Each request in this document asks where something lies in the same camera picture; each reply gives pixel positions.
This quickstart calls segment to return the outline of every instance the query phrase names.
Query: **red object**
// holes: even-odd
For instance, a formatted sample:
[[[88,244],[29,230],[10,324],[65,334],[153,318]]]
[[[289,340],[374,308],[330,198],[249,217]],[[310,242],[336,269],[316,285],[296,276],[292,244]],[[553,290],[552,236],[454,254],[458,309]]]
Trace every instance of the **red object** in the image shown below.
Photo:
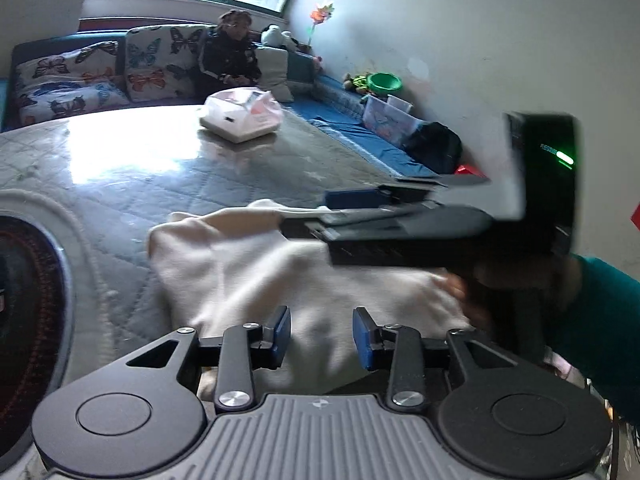
[[[477,175],[477,176],[486,176],[482,171],[478,170],[478,168],[473,167],[469,164],[462,164],[458,166],[456,170],[456,175]]]
[[[640,229],[640,204],[638,204],[638,207],[636,207],[636,210],[631,215],[631,221],[638,229]]]

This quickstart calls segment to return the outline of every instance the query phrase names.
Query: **pink plastic bag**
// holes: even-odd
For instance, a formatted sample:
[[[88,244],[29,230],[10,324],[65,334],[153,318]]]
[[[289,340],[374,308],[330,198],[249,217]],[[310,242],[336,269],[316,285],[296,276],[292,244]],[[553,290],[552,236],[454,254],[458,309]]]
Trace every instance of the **pink plastic bag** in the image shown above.
[[[231,142],[269,134],[282,123],[283,112],[271,92],[257,88],[231,88],[207,97],[200,124]]]

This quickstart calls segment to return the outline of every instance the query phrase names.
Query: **person's hair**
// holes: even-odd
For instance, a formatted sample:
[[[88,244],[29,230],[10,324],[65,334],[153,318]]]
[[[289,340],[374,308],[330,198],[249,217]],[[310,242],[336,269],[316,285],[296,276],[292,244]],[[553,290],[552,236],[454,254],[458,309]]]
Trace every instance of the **person's hair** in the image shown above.
[[[251,15],[246,10],[230,10],[218,18],[219,25],[231,25],[237,22],[245,22],[250,26],[252,23]]]

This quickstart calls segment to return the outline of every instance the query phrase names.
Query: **black bag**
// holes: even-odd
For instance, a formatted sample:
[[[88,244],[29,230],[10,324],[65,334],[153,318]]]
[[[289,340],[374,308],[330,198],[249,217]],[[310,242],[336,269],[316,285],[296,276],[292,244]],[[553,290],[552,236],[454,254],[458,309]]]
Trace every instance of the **black bag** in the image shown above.
[[[402,143],[402,149],[416,162],[439,174],[456,171],[462,156],[462,142],[440,123],[418,128]]]

